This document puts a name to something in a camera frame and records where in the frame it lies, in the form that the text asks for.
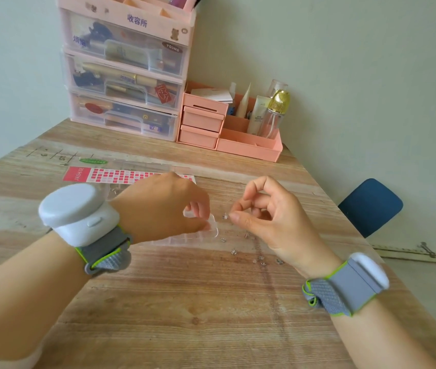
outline hand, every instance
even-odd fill
[[[230,219],[262,238],[306,278],[325,277],[342,264],[322,241],[298,199],[272,177],[250,181],[243,197],[233,204]]]
[[[208,193],[173,172],[135,182],[110,204],[119,212],[119,224],[132,235],[133,243],[193,233],[209,225]],[[184,217],[186,207],[196,217]]]

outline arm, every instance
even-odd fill
[[[230,218],[261,237],[305,278],[325,277],[342,264],[322,241],[298,199],[270,177],[247,184]],[[377,299],[354,316],[332,317],[332,322],[358,368],[436,368],[433,358]]]
[[[209,217],[208,194],[174,173],[135,183],[111,205],[136,243],[196,232]],[[197,217],[182,215],[188,205]],[[158,225],[155,218],[166,225]],[[54,231],[0,265],[0,360],[20,360],[35,351],[90,279],[84,266],[76,250]]]

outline small metal part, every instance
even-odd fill
[[[424,251],[426,251],[428,254],[430,254],[430,258],[436,258],[436,254],[431,251],[431,249],[428,247],[428,245],[426,244],[426,242],[421,242],[418,245],[419,248],[422,248]]]

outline wrist device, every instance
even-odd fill
[[[119,223],[119,213],[90,184],[73,184],[43,199],[38,214],[86,262],[85,272],[119,271],[129,266],[132,237]]]
[[[310,306],[323,307],[332,316],[352,316],[388,286],[381,266],[356,252],[327,277],[308,279],[302,291]]]

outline wood grain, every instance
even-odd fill
[[[37,368],[354,367],[327,314],[301,296],[302,277],[221,217],[245,183],[269,174],[295,193],[334,251],[382,263],[287,149],[270,163],[65,120],[0,159],[0,263],[45,233],[37,205],[64,185],[67,161],[92,155],[191,167],[220,234],[132,247],[127,270],[91,280],[68,306]],[[380,299],[436,358],[435,320],[384,267],[391,289]]]

